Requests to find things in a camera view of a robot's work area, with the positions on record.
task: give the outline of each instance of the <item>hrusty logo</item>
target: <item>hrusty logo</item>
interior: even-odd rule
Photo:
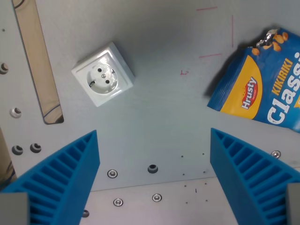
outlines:
[[[242,108],[249,109],[251,105],[255,102],[258,91],[257,81],[251,77],[249,82],[245,86],[245,95],[242,99]]]

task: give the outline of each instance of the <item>gray metal surface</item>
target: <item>gray metal surface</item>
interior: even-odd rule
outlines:
[[[285,194],[287,225],[300,224],[300,183],[288,184]]]
[[[27,193],[0,194],[0,223],[3,225],[30,224]]]
[[[37,7],[65,121],[43,123],[15,15],[9,1],[1,1],[0,29],[6,31],[0,33],[0,61],[9,72],[0,76],[0,126],[9,149],[23,148],[20,156],[11,153],[18,176],[94,129],[101,165],[92,190],[215,176],[211,127],[269,154],[280,150],[280,160],[300,166],[299,134],[206,107],[211,84],[237,44],[272,24],[300,34],[300,2],[37,0]],[[217,8],[197,11],[209,7]],[[71,69],[111,41],[136,80],[97,108]],[[14,107],[20,118],[10,116]],[[30,151],[33,143],[40,153]],[[148,172],[151,164],[157,173]],[[107,176],[110,169],[117,178]]]
[[[115,207],[115,198],[124,204]],[[94,191],[85,208],[80,225],[238,225],[217,178]]]

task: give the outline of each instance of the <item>red marking line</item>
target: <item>red marking line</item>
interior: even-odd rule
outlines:
[[[199,58],[202,59],[202,58],[207,58],[207,57],[216,56],[216,55],[222,55],[222,53],[212,54],[212,55],[203,55],[203,56],[199,56]]]
[[[233,48],[233,15],[231,16],[231,47]]]
[[[215,7],[209,7],[209,8],[198,8],[198,9],[196,9],[196,11],[211,10],[211,9],[216,9],[216,8],[218,8],[218,7],[215,6]]]

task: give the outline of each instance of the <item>screw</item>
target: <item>screw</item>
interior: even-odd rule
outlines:
[[[280,152],[280,151],[273,151],[273,152],[271,153],[271,155],[274,156],[275,158],[280,158],[281,152]]]
[[[113,204],[114,204],[114,206],[117,206],[117,207],[122,206],[122,205],[123,205],[123,200],[120,199],[120,198],[116,198],[116,199],[113,201]]]
[[[162,199],[163,199],[163,198],[162,198],[161,194],[154,194],[154,195],[152,196],[152,200],[155,201],[156,203],[157,203],[157,202],[160,202]]]
[[[107,172],[107,176],[109,178],[116,178],[118,176],[118,172],[116,170],[109,170]]]

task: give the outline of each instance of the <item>red marking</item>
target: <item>red marking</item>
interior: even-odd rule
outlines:
[[[202,58],[207,58],[207,57],[210,57],[210,56],[217,56],[217,55],[222,55],[222,53],[212,54],[212,55],[203,55],[203,56],[199,56],[199,58],[202,59]]]
[[[188,72],[189,72],[189,71],[186,71],[186,73],[184,74],[184,73],[182,72],[182,70],[181,70],[180,75],[188,75]]]
[[[231,16],[231,44],[233,48],[233,15]]]
[[[242,99],[242,103],[248,99],[250,101],[250,105],[248,107],[250,108],[250,106],[252,106],[256,100],[257,92],[258,92],[258,84],[256,83],[253,84],[252,86],[248,86],[249,82],[245,86],[245,95],[244,98]]]
[[[216,9],[216,8],[218,8],[217,6],[215,6],[215,7],[209,7],[209,8],[198,8],[198,9],[196,9],[197,11],[203,11],[203,10],[211,10],[211,9]]]

